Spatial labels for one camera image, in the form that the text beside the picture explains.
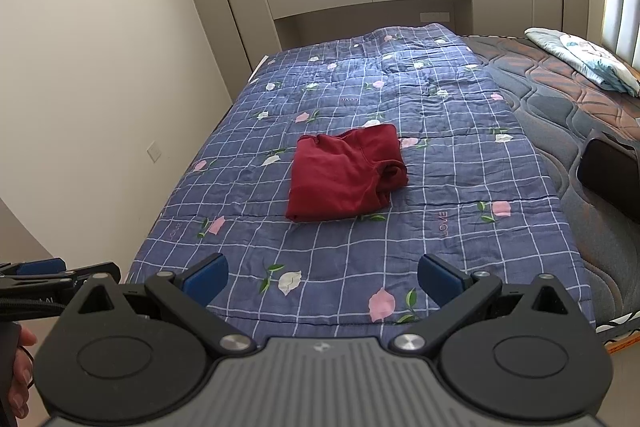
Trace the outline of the person's left hand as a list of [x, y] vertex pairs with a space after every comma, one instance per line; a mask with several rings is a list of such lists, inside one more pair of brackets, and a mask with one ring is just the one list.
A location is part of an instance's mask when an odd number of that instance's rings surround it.
[[25, 348], [35, 346], [36, 335], [26, 326], [21, 326], [18, 346], [13, 360], [11, 387], [8, 391], [8, 401], [15, 418], [24, 419], [29, 413], [28, 385], [32, 381], [32, 360], [26, 355]]

